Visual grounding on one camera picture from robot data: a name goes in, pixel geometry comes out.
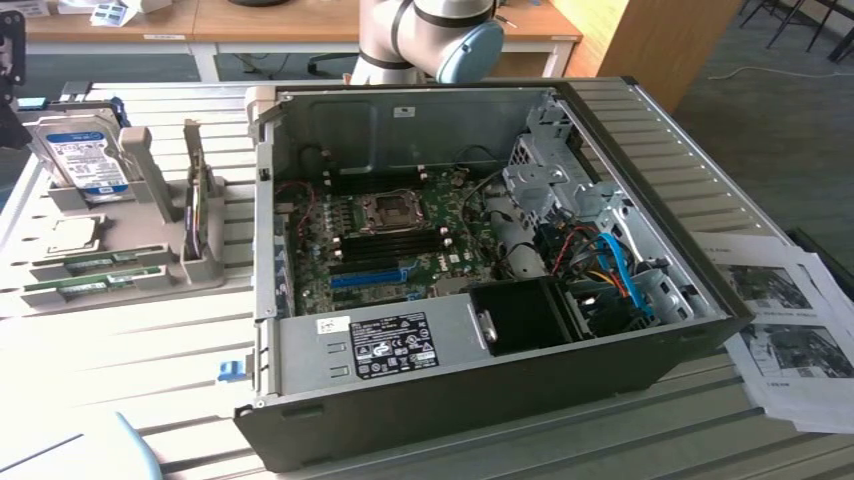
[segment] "slatted table surface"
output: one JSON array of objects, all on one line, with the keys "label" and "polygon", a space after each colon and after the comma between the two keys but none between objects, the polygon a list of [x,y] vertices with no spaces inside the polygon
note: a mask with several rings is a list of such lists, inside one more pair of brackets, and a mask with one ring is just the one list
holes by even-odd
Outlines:
[{"label": "slatted table surface", "polygon": [[[202,122],[206,157],[229,181],[229,282],[187,298],[0,320],[0,361],[27,365],[7,374],[0,402],[45,402],[73,415],[121,411],[171,480],[830,479],[854,473],[854,437],[804,434],[766,419],[724,351],[682,364],[644,392],[295,474],[266,472],[231,420],[219,416],[249,382],[214,382],[219,361],[238,358],[254,335],[250,85],[95,85],[90,98],[119,96],[131,122],[151,128],[167,179],[181,178],[189,163],[183,121]],[[689,229],[781,234],[641,89],[620,79],[573,85]],[[10,258],[57,215],[45,188],[31,162],[0,217],[7,282],[21,277]]]}]

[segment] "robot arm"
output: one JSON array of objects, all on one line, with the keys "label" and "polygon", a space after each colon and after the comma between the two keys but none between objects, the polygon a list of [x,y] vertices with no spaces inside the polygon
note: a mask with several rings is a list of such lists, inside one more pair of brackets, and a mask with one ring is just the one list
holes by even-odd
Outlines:
[{"label": "robot arm", "polygon": [[501,55],[496,0],[362,0],[351,84],[480,81]]}]

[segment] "green circuit board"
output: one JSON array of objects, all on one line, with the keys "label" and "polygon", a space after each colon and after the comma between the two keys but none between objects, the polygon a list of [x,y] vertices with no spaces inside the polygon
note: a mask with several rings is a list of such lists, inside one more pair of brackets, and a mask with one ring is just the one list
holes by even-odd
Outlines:
[{"label": "green circuit board", "polygon": [[[395,257],[399,267],[407,269],[405,282],[335,289],[331,287],[330,267],[342,263],[335,256],[335,239],[383,234],[370,231],[362,207],[367,197],[378,193],[335,196],[329,189],[315,187],[315,207],[303,226],[302,237],[293,239],[297,314],[329,313],[430,298],[457,293],[468,284],[494,280],[492,262],[485,260],[484,252],[466,234],[461,221],[461,202],[476,184],[474,180],[465,180],[461,184],[454,171],[437,171],[432,172],[421,189],[397,190],[416,192],[424,214],[417,228],[448,228],[446,238],[452,239],[453,244],[438,252]],[[293,232],[305,215],[307,202],[307,195],[297,199],[297,212],[290,218]],[[489,221],[470,218],[469,225],[484,247],[497,248]]]}]

